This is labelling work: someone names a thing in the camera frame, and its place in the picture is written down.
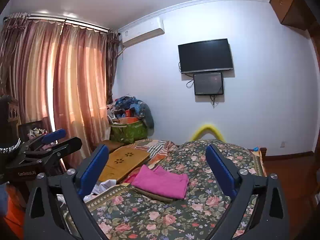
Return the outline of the orange sleeve forearm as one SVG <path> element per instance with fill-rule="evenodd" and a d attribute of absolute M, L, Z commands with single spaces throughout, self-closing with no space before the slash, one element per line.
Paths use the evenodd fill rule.
<path fill-rule="evenodd" d="M 25 207 L 11 184 L 1 185 L 1 239 L 23 239 Z"/>

